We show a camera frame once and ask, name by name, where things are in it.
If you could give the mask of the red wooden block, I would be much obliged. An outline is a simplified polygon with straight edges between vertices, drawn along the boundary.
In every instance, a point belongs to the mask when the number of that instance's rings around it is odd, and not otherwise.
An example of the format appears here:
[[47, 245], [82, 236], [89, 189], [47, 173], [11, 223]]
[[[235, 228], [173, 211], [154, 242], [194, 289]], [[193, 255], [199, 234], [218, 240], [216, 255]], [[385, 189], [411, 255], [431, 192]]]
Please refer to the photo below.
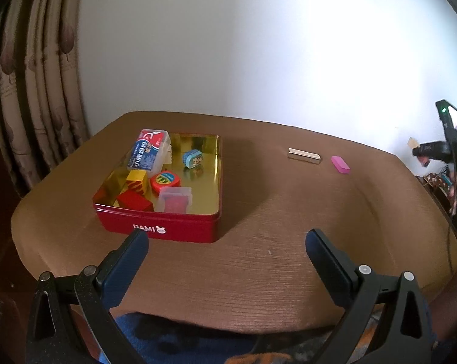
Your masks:
[[154, 206], [151, 201], [146, 199], [142, 194], [132, 190], [126, 190], [117, 196], [118, 205], [127, 210], [153, 212]]

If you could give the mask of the pink rectangular block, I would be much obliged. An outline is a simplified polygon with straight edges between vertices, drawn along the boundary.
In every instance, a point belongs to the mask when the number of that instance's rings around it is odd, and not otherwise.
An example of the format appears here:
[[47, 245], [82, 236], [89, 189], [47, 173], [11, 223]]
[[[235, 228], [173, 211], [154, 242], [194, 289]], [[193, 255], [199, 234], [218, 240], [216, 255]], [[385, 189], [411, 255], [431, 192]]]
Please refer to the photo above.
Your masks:
[[333, 155], [330, 161], [340, 174], [348, 174], [350, 172], [350, 166], [348, 166], [342, 157]]

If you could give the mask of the yellow red striped block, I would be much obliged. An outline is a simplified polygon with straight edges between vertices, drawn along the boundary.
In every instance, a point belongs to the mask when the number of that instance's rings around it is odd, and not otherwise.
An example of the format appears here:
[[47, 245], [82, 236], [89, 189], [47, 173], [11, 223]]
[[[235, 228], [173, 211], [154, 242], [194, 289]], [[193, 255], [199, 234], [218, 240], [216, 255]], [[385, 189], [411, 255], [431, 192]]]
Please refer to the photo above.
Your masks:
[[148, 172], [144, 169], [132, 169], [126, 179], [127, 189], [145, 196], [150, 189]]

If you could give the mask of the clear box red contents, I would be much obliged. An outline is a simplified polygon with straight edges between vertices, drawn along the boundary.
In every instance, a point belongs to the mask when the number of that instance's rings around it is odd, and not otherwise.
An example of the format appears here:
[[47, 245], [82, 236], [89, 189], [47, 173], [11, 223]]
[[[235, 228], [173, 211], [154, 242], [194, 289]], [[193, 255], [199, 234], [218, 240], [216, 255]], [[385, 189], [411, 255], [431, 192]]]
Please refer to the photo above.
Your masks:
[[161, 213], [186, 214], [191, 204], [190, 187], [164, 187], [159, 194], [155, 210]]

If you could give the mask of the red round tape measure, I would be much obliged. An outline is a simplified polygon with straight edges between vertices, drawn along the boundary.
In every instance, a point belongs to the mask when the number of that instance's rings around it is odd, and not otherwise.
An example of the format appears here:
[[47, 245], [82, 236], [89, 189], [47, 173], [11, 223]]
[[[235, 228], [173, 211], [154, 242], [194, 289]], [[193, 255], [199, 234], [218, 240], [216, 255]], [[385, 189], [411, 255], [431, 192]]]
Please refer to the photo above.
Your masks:
[[180, 187], [181, 178], [172, 171], [164, 170], [150, 178], [150, 186], [154, 194], [160, 194], [164, 187]]

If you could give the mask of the clear box blue label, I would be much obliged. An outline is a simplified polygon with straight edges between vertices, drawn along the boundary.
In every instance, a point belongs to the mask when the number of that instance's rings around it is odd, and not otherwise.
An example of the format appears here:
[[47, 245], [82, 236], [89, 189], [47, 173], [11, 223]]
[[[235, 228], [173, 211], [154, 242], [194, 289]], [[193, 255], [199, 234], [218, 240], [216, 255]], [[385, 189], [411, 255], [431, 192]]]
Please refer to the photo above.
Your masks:
[[127, 163], [128, 169], [147, 172], [148, 177], [159, 174], [166, 163], [171, 138], [164, 130], [142, 129]]

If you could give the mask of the silver metal bar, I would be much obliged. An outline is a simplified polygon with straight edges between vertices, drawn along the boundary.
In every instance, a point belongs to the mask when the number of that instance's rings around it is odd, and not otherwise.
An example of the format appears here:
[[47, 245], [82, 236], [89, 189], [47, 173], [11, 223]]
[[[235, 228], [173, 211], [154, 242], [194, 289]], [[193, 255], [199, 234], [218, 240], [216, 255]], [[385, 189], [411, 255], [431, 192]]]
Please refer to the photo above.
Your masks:
[[319, 164], [321, 162], [320, 154], [305, 150], [298, 150], [295, 148], [288, 148], [288, 158], [291, 160], [299, 160], [314, 164]]

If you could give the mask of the patterned brown pouch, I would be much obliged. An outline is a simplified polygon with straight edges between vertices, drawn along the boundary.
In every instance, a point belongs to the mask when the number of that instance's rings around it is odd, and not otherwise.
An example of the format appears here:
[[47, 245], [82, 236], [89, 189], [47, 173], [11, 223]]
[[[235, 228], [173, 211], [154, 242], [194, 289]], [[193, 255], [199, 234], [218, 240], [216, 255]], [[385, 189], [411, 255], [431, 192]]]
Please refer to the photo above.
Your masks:
[[430, 173], [423, 176], [424, 183], [433, 188], [434, 191], [441, 191], [447, 197], [450, 197], [452, 181], [447, 174]]

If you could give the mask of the dark side shelf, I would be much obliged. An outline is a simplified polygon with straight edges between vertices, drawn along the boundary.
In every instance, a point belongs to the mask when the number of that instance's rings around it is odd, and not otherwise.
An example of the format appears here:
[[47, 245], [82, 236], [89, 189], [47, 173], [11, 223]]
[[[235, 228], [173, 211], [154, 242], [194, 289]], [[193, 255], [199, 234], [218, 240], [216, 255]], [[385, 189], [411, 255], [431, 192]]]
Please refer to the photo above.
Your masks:
[[[450, 177], [450, 173], [447, 169], [444, 169], [443, 171], [436, 173], [436, 174], [447, 174], [447, 176]], [[420, 183], [423, 185], [423, 187], [426, 189], [426, 191], [433, 196], [433, 199], [438, 203], [438, 205], [442, 208], [442, 211], [444, 212], [445, 216], [447, 216], [448, 221], [452, 224], [452, 230], [456, 234], [456, 239], [457, 239], [457, 210], [454, 215], [452, 215], [452, 207], [454, 200], [457, 199], [457, 191], [455, 192], [455, 196], [452, 197], [450, 194], [450, 197], [445, 196], [444, 194], [441, 193], [441, 191], [434, 191], [433, 188], [428, 186], [427, 184], [424, 183], [423, 176], [417, 176], [418, 180]]]

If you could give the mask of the red gold tin box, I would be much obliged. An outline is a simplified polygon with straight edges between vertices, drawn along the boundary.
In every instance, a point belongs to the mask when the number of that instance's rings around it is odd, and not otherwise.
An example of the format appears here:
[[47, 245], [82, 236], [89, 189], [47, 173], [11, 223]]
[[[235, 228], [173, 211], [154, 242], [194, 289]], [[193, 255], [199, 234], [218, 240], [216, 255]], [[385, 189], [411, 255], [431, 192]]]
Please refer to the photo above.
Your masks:
[[143, 129], [93, 196], [102, 225], [151, 238], [212, 243], [222, 211], [218, 135]]

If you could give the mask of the small blue round tin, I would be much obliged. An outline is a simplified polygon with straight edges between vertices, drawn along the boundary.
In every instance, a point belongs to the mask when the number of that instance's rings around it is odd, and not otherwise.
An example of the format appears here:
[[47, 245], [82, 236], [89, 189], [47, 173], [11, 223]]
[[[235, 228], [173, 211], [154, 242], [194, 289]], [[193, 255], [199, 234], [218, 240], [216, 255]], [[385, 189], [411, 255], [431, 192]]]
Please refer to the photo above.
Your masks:
[[203, 161], [204, 155], [197, 149], [189, 150], [182, 155], [183, 165], [188, 168], [196, 168]]

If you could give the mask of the beige patterned curtain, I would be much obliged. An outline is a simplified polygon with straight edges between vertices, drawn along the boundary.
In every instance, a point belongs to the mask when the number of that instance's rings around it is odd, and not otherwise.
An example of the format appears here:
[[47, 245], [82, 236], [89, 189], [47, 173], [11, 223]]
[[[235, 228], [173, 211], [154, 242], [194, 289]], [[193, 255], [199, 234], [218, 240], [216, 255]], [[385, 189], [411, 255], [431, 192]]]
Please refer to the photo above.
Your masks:
[[0, 152], [23, 195], [90, 138], [78, 67], [80, 0], [0, 10]]

